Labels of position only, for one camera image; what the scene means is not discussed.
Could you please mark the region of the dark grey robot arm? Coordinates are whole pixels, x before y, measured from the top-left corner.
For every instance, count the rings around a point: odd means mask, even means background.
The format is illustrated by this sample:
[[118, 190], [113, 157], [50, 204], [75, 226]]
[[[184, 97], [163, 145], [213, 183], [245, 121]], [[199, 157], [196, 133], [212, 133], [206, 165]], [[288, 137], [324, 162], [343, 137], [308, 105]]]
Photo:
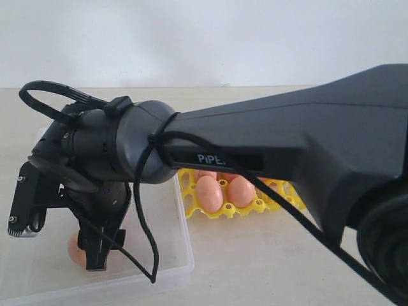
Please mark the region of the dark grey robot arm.
[[29, 162], [66, 188], [99, 231], [93, 203], [115, 182], [139, 200], [180, 168], [237, 173], [396, 305], [407, 304], [407, 65], [384, 64], [304, 90], [178, 113], [30, 82], [19, 96], [52, 125]]

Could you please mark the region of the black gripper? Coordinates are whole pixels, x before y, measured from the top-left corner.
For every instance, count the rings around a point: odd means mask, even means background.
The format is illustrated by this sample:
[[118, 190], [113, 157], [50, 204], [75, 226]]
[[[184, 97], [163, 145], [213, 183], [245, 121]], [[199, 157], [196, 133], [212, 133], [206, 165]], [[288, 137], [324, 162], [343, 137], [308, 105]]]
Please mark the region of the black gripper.
[[129, 184], [104, 182], [95, 193], [64, 187], [60, 195], [78, 219], [78, 247], [85, 251], [85, 269], [105, 271], [109, 252], [124, 246], [125, 229], [120, 227], [131, 201]]

